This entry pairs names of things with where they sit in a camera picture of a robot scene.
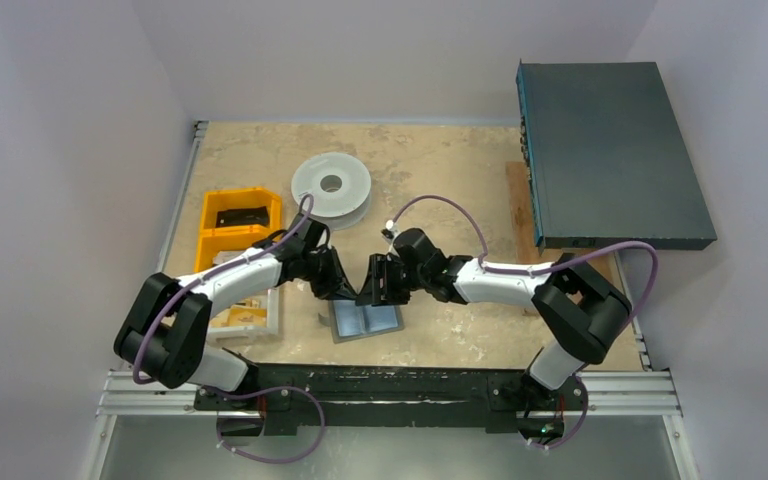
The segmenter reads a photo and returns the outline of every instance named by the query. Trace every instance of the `metal frame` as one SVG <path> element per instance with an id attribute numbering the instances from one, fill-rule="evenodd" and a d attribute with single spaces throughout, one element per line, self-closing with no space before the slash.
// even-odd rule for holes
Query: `metal frame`
<path id="1" fill-rule="evenodd" d="M 175 202 L 175 211 L 166 239 L 161 248 L 157 270 L 166 265 L 169 248 L 178 225 L 181 207 L 193 167 L 199 155 L 201 144 L 207 132 L 208 122 L 195 124 L 195 132 L 184 178 Z M 628 291 L 628 281 L 621 268 L 620 257 L 614 254 L 617 271 L 624 291 Z M 590 394 L 589 416 L 660 416 L 669 436 L 673 458 L 681 480 L 698 480 L 693 452 L 684 430 L 681 406 L 669 372 L 654 372 L 646 349 L 646 342 L 637 318 L 632 323 L 635 342 L 640 354 L 642 372 L 583 372 L 582 380 Z M 257 412 L 209 412 L 198 411 L 193 407 L 197 392 L 194 385 L 185 384 L 169 390 L 158 384 L 136 385 L 131 380 L 131 371 L 123 363 L 119 371 L 108 374 L 98 409 L 96 424 L 90 442 L 90 450 L 85 459 L 81 476 L 87 480 L 101 478 L 111 439 L 120 416 L 221 416 L 221 417 L 257 417 Z M 532 416 L 551 416 L 554 412 L 532 412 Z"/>
<path id="2" fill-rule="evenodd" d="M 137 385 L 130 371 L 110 372 L 96 414 L 101 416 L 220 416 L 257 417 L 257 412 L 200 411 L 193 408 L 197 387 L 184 384 L 174 390 L 152 383 Z M 672 378 L 667 372 L 583 372 L 589 393 L 587 415 L 681 416 Z M 553 411 L 532 412 L 551 417 Z"/>

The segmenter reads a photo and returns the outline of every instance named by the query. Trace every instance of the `tape roll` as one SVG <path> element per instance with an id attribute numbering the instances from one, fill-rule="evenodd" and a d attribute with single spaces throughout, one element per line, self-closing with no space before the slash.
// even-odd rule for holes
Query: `tape roll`
<path id="1" fill-rule="evenodd" d="M 363 219 L 372 203 L 372 177 L 357 158 L 328 152 L 305 160 L 290 185 L 299 203 L 306 193 L 313 195 L 311 216 L 331 230 L 349 228 Z"/>

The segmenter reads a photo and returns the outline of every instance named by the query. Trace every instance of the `gray wall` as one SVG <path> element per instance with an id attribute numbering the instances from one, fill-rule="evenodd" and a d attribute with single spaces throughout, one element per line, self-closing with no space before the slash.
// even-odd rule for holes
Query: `gray wall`
<path id="1" fill-rule="evenodd" d="M 187 113 L 518 123 L 516 62 L 622 61 L 655 0 L 134 0 Z"/>
<path id="2" fill-rule="evenodd" d="M 647 344 L 703 478 L 768 478 L 768 2 L 658 2 L 628 58 L 658 61 L 720 236 L 662 255 Z"/>
<path id="3" fill-rule="evenodd" d="M 77 475 L 188 123 L 130 2 L 0 2 L 0 479 Z"/>

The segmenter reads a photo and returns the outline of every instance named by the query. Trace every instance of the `tabletop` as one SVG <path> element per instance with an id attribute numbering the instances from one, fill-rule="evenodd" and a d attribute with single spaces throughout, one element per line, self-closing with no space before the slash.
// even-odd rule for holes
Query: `tabletop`
<path id="1" fill-rule="evenodd" d="M 360 159 L 372 176 L 372 203 L 357 225 L 333 233 L 350 282 L 363 284 L 372 253 L 385 253 L 384 222 L 411 198 L 434 193 L 461 204 L 487 237 L 488 260 L 515 263 L 506 163 L 522 162 L 519 130 L 373 124 L 276 124 L 210 122 L 193 166 L 165 272 L 192 273 L 204 194 L 261 186 L 281 195 L 286 225 L 298 208 L 290 193 L 296 168 L 325 152 Z M 477 255 L 480 245 L 469 223 L 441 202 L 422 201 L 400 219 L 404 230 L 422 228 L 446 255 Z M 529 258 L 553 261 L 559 252 L 536 249 Z M 599 268 L 618 283 L 613 258 Z M 497 304 L 439 303 L 424 292 L 401 307 L 401 331 L 335 344 L 319 322 L 327 303 L 303 282 L 281 287 L 280 335 L 223 339 L 220 346 L 258 362 L 419 367 L 525 368 L 552 338 L 539 316 Z M 598 370 L 640 370 L 631 329 L 616 340 Z"/>

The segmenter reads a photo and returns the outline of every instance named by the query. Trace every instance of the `purple cable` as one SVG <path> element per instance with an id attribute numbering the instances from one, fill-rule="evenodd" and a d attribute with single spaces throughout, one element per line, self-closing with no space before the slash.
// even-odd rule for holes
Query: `purple cable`
<path id="1" fill-rule="evenodd" d="M 626 249 L 646 250 L 649 253 L 649 255 L 652 257 L 652 268 L 649 270 L 649 280 L 646 282 L 646 287 L 643 289 L 643 293 L 640 294 L 640 299 L 638 299 L 637 303 L 631 309 L 631 313 L 628 314 L 628 318 L 623 324 L 623 329 L 625 329 L 625 327 L 627 327 L 628 324 L 631 323 L 632 320 L 634 320 L 634 317 L 637 316 L 637 312 L 639 312 L 640 309 L 643 308 L 643 305 L 646 303 L 646 300 L 649 298 L 649 294 L 652 292 L 652 287 L 655 286 L 655 278 L 658 276 L 658 253 L 655 251 L 652 245 L 649 245 L 646 242 L 629 240 L 626 242 L 615 243 L 613 245 L 608 245 L 607 247 L 600 248 L 599 250 L 595 250 L 593 252 L 585 253 L 584 255 L 574 257 L 572 260 L 569 260 L 567 262 L 559 263 L 557 265 L 552 265 L 551 267 L 547 267 L 547 268 L 541 268 L 539 270 L 527 270 L 524 268 L 523 269 L 496 268 L 496 267 L 488 267 L 486 265 L 484 266 L 484 270 L 490 273 L 498 273 L 503 275 L 507 275 L 507 274 L 528 275 L 529 277 L 537 277 L 540 275 L 546 275 L 548 273 L 555 273 L 565 268 L 570 268 L 575 265 L 580 265 L 596 257 L 601 257 L 602 255 L 607 255 L 609 253 L 613 253 L 618 250 L 626 250 Z"/>
<path id="2" fill-rule="evenodd" d="M 575 379 L 575 383 L 578 384 L 578 388 L 581 390 L 581 416 L 578 417 L 578 420 L 576 420 L 575 425 L 572 426 L 570 431 L 566 433 L 564 436 L 558 439 L 557 442 L 552 443 L 550 445 L 542 445 L 543 450 L 554 450 L 561 445 L 567 443 L 572 439 L 572 437 L 575 436 L 576 433 L 578 433 L 578 430 L 581 428 L 581 425 L 584 423 L 584 418 L 587 416 L 587 410 L 589 407 L 589 396 L 587 394 L 587 387 L 584 386 L 584 382 L 581 381 L 581 377 L 578 375 L 573 375 Z"/>
<path id="3" fill-rule="evenodd" d="M 439 200 L 444 203 L 448 203 L 449 205 L 455 207 L 459 212 L 463 214 L 464 217 L 469 221 L 469 223 L 472 225 L 473 230 L 475 230 L 475 233 L 478 234 L 478 241 L 481 242 L 481 249 L 482 253 L 478 256 L 479 262 L 484 259 L 484 257 L 487 256 L 489 253 L 489 250 L 487 248 L 487 240 L 484 239 L 484 234 L 481 233 L 481 229 L 478 227 L 478 223 L 475 221 L 474 218 L 472 218 L 472 215 L 469 214 L 469 212 L 466 211 L 465 208 L 458 205 L 454 200 L 450 200 L 442 195 L 420 195 L 418 197 L 414 197 L 411 201 L 405 204 L 402 208 L 399 209 L 398 212 L 396 212 L 396 215 L 393 216 L 393 223 L 396 223 L 399 221 L 399 217 L 402 216 L 403 213 L 405 213 L 405 210 L 407 210 L 411 205 L 414 203 L 425 200 L 425 199 L 431 199 L 431 200 Z"/>
<path id="4" fill-rule="evenodd" d="M 303 208 L 305 200 L 310 200 L 310 208 L 308 208 L 307 210 L 304 210 Z M 293 226 L 293 228 L 291 228 L 290 231 L 285 233 L 281 237 L 280 241 L 269 246 L 265 250 L 261 250 L 260 252 L 255 253 L 251 257 L 243 257 L 237 260 L 232 260 L 230 262 L 223 263 L 222 265 L 219 265 L 213 270 L 210 270 L 207 273 L 205 273 L 201 278 L 196 278 L 190 283 L 184 285 L 183 287 L 181 287 L 180 290 L 178 290 L 175 293 L 175 295 L 172 295 L 172 298 L 170 298 L 169 301 L 166 302 L 166 305 L 164 305 L 163 308 L 161 308 L 160 311 L 157 312 L 157 316 L 154 317 L 154 320 L 151 322 L 151 325 L 149 325 L 148 330 L 146 330 L 146 333 L 143 336 L 143 341 L 140 342 L 140 348 L 139 350 L 137 350 L 137 356 L 134 358 L 134 375 L 133 375 L 134 383 L 138 385 L 147 385 L 149 383 L 154 383 L 155 380 L 151 377 L 148 377 L 148 378 L 140 377 L 140 371 L 142 370 L 143 359 L 145 358 L 146 351 L 148 350 L 148 344 L 151 342 L 151 339 L 154 337 L 155 332 L 157 332 L 157 329 L 160 327 L 160 322 L 162 322 L 163 319 L 166 317 L 166 315 L 169 314 L 169 311 L 172 310 L 172 307 L 176 303 L 178 303 L 178 301 L 184 295 L 186 295 L 190 290 L 196 288 L 202 282 L 209 280 L 228 269 L 237 267 L 245 263 L 249 263 L 253 260 L 257 260 L 258 258 L 261 258 L 264 255 L 271 253 L 276 248 L 283 245 L 288 238 L 292 237 L 296 232 L 299 231 L 299 228 L 301 228 L 302 223 L 304 223 L 304 220 L 307 220 L 308 217 L 310 217 L 310 212 L 313 211 L 313 195 L 308 193 L 302 196 L 301 200 L 299 201 L 299 210 L 303 211 L 302 221 L 296 222 L 295 226 Z"/>
<path id="5" fill-rule="evenodd" d="M 261 457 L 260 455 L 255 455 L 253 453 L 244 452 L 237 447 L 232 447 L 225 443 L 225 440 L 222 438 L 222 432 L 219 429 L 219 421 L 216 422 L 216 438 L 219 439 L 219 445 L 221 445 L 225 450 L 228 450 L 229 452 L 239 455 L 241 457 L 248 458 L 250 460 L 254 460 L 257 462 L 262 463 L 269 463 L 273 465 L 283 465 L 287 463 L 293 463 L 295 461 L 301 460 L 302 458 L 310 455 L 313 453 L 314 450 L 316 450 L 317 447 L 319 447 L 319 444 L 322 442 L 322 437 L 325 436 L 325 412 L 322 410 L 322 405 L 319 403 L 319 401 L 311 395 L 306 390 L 303 390 L 298 387 L 293 386 L 285 386 L 285 387 L 271 387 L 271 388 L 265 388 L 263 390 L 259 390 L 254 393 L 247 393 L 245 395 L 233 395 L 228 392 L 223 392 L 222 390 L 213 388 L 213 387 L 205 387 L 209 391 L 220 395 L 226 400 L 248 400 L 250 398 L 258 397 L 260 395 L 266 395 L 267 393 L 277 392 L 281 390 L 292 390 L 294 392 L 301 393 L 302 395 L 306 396 L 310 399 L 310 401 L 313 403 L 313 405 L 316 407 L 316 411 L 319 413 L 319 433 L 316 435 L 316 439 L 314 439 L 313 443 L 307 447 L 304 451 L 302 451 L 299 454 L 293 455 L 292 457 L 286 457 L 286 458 L 268 458 L 268 457 Z"/>
<path id="6" fill-rule="evenodd" d="M 481 242 L 482 252 L 477 257 L 478 264 L 479 266 L 481 266 L 481 268 L 483 268 L 485 271 L 490 273 L 496 273 L 496 274 L 502 274 L 502 275 L 528 275 L 529 277 L 535 277 L 539 275 L 545 275 L 547 273 L 554 273 L 559 270 L 563 270 L 565 268 L 573 267 L 575 265 L 579 265 L 584 262 L 587 262 L 588 260 L 592 260 L 596 257 L 601 257 L 602 255 L 616 252 L 618 250 L 625 250 L 625 249 L 646 250 L 647 252 L 649 252 L 649 255 L 652 257 L 652 269 L 649 271 L 649 280 L 646 282 L 646 287 L 643 289 L 643 293 L 640 295 L 640 299 L 631 309 L 631 313 L 629 313 L 628 318 L 626 319 L 625 324 L 623 325 L 623 328 L 628 326 L 628 324 L 631 323 L 631 321 L 637 315 L 637 312 L 639 312 L 640 309 L 643 308 L 643 305 L 646 303 L 646 300 L 649 298 L 649 294 L 652 292 L 652 287 L 655 286 L 655 278 L 658 275 L 658 254 L 655 251 L 655 249 L 652 247 L 652 245 L 649 245 L 648 243 L 640 242 L 637 240 L 629 240 L 626 242 L 615 243 L 613 245 L 600 248 L 599 250 L 596 250 L 581 256 L 577 256 L 568 262 L 559 263 L 557 265 L 552 265 L 551 267 L 542 268 L 539 270 L 528 270 L 525 268 L 507 269 L 507 268 L 497 268 L 497 267 L 486 266 L 484 265 L 484 258 L 487 257 L 487 255 L 490 253 L 489 249 L 487 248 L 487 240 L 484 238 L 484 234 L 481 233 L 481 228 L 479 228 L 478 223 L 475 221 L 475 219 L 472 218 L 472 215 L 470 215 L 469 212 L 466 211 L 466 209 L 464 209 L 463 207 L 455 203 L 454 200 L 450 200 L 440 195 L 420 195 L 418 197 L 413 198 L 411 201 L 406 203 L 405 206 L 400 208 L 398 212 L 396 212 L 396 215 L 393 217 L 393 223 L 396 223 L 399 220 L 399 217 L 401 217 L 402 214 L 405 213 L 405 210 L 407 210 L 408 207 L 424 199 L 439 200 L 441 202 L 448 203 L 449 205 L 455 207 L 459 212 L 461 212 L 464 215 L 464 217 L 466 217 L 466 219 L 472 225 L 472 228 L 475 230 L 475 233 L 478 235 L 478 241 Z"/>

